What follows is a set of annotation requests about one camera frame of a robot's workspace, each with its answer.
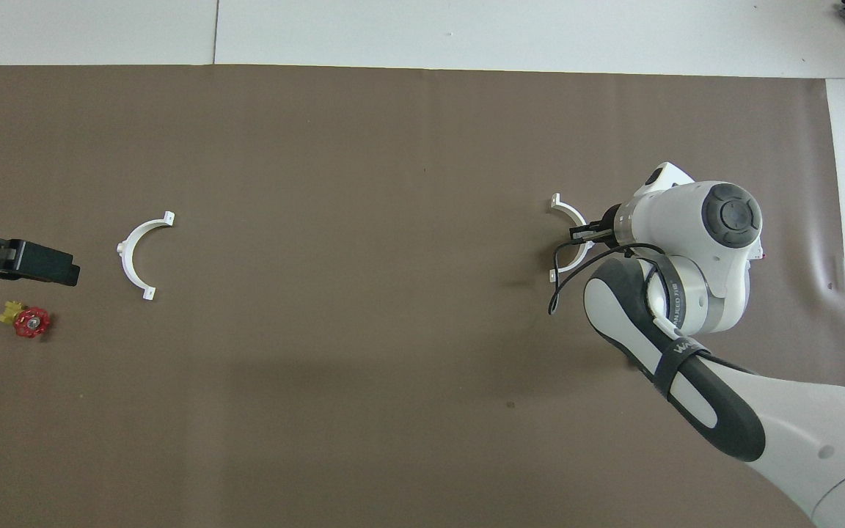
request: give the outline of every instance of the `black joint cap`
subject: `black joint cap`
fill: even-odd
[[[742,187],[718,183],[703,201],[703,225],[725,247],[746,247],[761,231],[761,209]]]

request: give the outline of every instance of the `white pipe clamp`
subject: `white pipe clamp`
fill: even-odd
[[[583,218],[581,214],[579,214],[579,211],[577,211],[576,208],[560,200],[559,193],[553,194],[553,198],[551,198],[549,201],[549,206],[550,208],[553,208],[553,210],[561,210],[563,213],[566,213],[566,215],[569,216],[570,220],[572,220],[576,224],[576,227],[586,224],[586,219]],[[573,258],[573,261],[569,264],[566,264],[566,266],[561,267],[560,273],[565,274],[567,271],[576,268],[579,265],[579,262],[581,262],[583,258],[586,257],[586,254],[589,253],[589,249],[593,247],[593,245],[596,245],[596,243],[591,243],[591,241],[590,243],[584,243],[580,245],[579,251],[578,253],[576,253],[576,258]],[[551,283],[556,282],[556,270],[549,271],[549,281]]]
[[[145,284],[145,281],[141,280],[139,275],[135,273],[135,268],[132,267],[132,252],[135,250],[135,244],[139,243],[139,238],[143,237],[145,233],[154,230],[156,227],[171,227],[174,223],[175,214],[167,210],[161,219],[146,221],[144,224],[135,228],[135,230],[132,230],[126,240],[117,244],[117,253],[120,254],[123,261],[123,271],[132,284],[137,285],[137,287],[143,290],[142,298],[147,301],[151,301],[155,297],[155,287]]]

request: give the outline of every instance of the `brown backdrop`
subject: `brown backdrop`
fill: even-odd
[[[593,333],[547,317],[566,217],[661,161],[761,202],[742,323],[845,384],[824,82],[330,67],[0,67],[0,526],[809,526]],[[115,245],[137,249],[155,301]]]

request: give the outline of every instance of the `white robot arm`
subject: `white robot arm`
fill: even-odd
[[[661,164],[629,202],[574,232],[574,243],[664,252],[638,245],[635,258],[605,260],[587,281],[586,314],[707,441],[772,481],[815,525],[845,527],[845,387],[765,378],[690,337],[738,322],[760,234],[747,191]]]

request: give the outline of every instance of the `black strap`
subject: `black strap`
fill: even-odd
[[[673,384],[673,379],[676,378],[680,365],[690,359],[693,354],[704,350],[706,348],[694,339],[681,337],[671,341],[661,351],[660,362],[657,363],[653,382],[654,387],[664,398],[670,394],[670,385]]]

